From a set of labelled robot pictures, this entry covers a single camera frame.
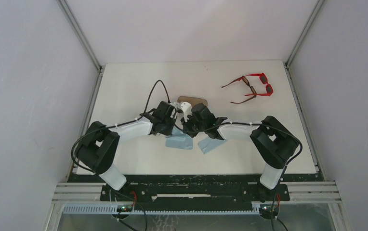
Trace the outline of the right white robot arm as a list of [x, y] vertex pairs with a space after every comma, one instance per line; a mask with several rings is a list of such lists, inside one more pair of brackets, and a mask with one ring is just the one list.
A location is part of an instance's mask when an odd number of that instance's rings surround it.
[[270, 115], [258, 123], [233, 122], [216, 117], [202, 103], [192, 106], [188, 102], [179, 103], [177, 111], [183, 115], [180, 130], [191, 137], [205, 133], [213, 140], [252, 142], [265, 161], [260, 184], [269, 190], [278, 185], [287, 165], [302, 152], [300, 140]]

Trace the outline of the brown striped glasses case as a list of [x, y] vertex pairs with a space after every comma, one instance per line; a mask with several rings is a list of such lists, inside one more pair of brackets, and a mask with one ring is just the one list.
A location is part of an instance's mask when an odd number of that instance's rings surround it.
[[192, 107], [194, 107], [195, 105], [199, 103], [202, 103], [205, 106], [208, 106], [207, 100], [202, 99], [202, 98], [197, 98], [197, 97], [180, 96], [178, 97], [177, 102], [179, 103], [179, 105], [181, 105], [183, 102], [187, 102], [191, 104]]

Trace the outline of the light blue cleaning cloth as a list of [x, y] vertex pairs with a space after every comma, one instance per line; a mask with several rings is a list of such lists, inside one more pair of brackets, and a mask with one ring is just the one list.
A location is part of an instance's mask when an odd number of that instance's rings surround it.
[[192, 150], [193, 139], [174, 127], [171, 135], [166, 136], [165, 146], [174, 149]]

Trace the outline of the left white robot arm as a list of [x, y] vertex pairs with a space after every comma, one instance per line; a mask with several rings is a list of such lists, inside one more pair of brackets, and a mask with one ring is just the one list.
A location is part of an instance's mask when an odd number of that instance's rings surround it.
[[91, 173], [101, 178], [114, 190], [120, 190], [127, 182], [117, 169], [114, 159], [118, 145], [147, 135], [170, 136], [176, 114], [182, 111], [178, 102], [161, 101], [157, 108], [140, 114], [133, 121], [113, 126], [95, 121], [72, 147], [73, 160], [79, 160]]

